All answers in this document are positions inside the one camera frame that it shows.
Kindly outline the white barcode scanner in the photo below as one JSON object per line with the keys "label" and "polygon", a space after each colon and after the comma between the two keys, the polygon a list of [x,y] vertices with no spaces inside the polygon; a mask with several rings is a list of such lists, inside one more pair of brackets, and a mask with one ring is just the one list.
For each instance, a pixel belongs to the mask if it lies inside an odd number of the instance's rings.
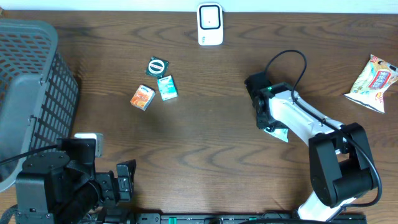
{"label": "white barcode scanner", "polygon": [[197,7],[198,43],[202,46],[223,43],[223,8],[215,2],[203,3]]}

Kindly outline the dark green round-logo packet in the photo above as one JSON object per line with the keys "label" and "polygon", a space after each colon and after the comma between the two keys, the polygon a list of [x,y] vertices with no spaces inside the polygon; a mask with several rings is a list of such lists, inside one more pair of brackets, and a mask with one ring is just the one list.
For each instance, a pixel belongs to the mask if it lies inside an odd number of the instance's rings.
{"label": "dark green round-logo packet", "polygon": [[161,58],[151,57],[146,67],[146,75],[157,79],[163,78],[169,67],[169,62]]}

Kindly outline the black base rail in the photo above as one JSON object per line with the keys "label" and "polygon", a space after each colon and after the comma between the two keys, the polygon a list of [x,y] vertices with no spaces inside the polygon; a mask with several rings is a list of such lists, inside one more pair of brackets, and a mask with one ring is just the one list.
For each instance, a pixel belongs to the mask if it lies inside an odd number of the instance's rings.
{"label": "black base rail", "polygon": [[298,220],[299,215],[296,211],[267,211],[265,213],[135,213],[136,224],[204,224],[204,223],[223,223],[238,224],[242,222],[262,219],[281,219]]}

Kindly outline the orange tissue pack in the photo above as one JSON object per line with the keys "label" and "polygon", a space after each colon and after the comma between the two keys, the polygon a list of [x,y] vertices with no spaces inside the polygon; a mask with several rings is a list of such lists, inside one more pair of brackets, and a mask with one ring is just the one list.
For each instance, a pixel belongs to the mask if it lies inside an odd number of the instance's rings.
{"label": "orange tissue pack", "polygon": [[154,97],[155,91],[153,89],[145,85],[139,85],[134,96],[130,100],[130,104],[145,111]]}

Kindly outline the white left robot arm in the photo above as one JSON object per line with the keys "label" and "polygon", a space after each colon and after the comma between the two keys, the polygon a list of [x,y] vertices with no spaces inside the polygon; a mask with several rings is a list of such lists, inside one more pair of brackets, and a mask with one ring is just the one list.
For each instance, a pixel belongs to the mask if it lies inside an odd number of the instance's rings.
{"label": "white left robot arm", "polygon": [[58,139],[19,157],[25,161],[15,181],[17,203],[1,223],[135,223],[119,207],[133,198],[135,160],[97,172],[95,139]]}

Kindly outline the teal wet wipes pack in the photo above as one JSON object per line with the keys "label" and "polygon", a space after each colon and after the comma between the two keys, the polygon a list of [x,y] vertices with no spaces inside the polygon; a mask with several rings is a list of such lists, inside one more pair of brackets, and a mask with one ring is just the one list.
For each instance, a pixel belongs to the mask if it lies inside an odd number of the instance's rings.
{"label": "teal wet wipes pack", "polygon": [[288,129],[277,128],[277,129],[271,131],[269,128],[267,128],[267,129],[264,129],[264,132],[267,134],[270,134],[271,136],[273,136],[277,139],[282,140],[283,142],[289,141],[289,139],[288,139],[289,130]]}

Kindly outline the small teal tissue pack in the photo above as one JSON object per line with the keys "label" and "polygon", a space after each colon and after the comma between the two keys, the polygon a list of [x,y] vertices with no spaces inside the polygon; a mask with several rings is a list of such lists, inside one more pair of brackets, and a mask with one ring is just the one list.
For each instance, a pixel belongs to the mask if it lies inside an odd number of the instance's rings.
{"label": "small teal tissue pack", "polygon": [[158,79],[157,85],[163,101],[178,97],[177,89],[171,75]]}

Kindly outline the dark grey plastic basket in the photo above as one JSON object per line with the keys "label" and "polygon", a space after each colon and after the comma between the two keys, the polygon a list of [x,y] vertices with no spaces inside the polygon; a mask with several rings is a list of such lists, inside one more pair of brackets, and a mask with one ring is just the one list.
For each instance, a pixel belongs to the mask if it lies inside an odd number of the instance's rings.
{"label": "dark grey plastic basket", "polygon": [[43,21],[1,19],[1,159],[69,138],[78,83]]}

